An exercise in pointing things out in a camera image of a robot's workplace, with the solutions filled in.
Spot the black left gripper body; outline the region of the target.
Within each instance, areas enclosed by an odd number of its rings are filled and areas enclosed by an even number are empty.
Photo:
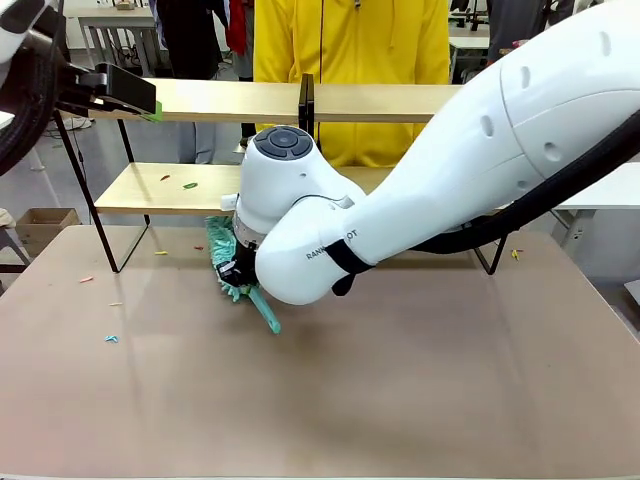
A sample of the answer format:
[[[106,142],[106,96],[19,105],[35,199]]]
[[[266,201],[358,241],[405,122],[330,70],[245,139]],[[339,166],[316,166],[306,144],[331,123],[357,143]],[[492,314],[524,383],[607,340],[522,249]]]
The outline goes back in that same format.
[[[107,83],[107,74],[66,64],[57,70],[57,109],[68,113],[104,110],[104,101],[97,91]]]

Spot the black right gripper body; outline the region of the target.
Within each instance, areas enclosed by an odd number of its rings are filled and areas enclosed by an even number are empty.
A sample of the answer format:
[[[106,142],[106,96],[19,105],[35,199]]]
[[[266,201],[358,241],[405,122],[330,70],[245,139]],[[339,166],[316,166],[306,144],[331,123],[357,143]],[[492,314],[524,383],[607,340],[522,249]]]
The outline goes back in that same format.
[[[230,260],[217,264],[220,279],[232,287],[244,288],[258,285],[255,271],[257,246],[254,242],[249,246],[235,242],[235,250]]]

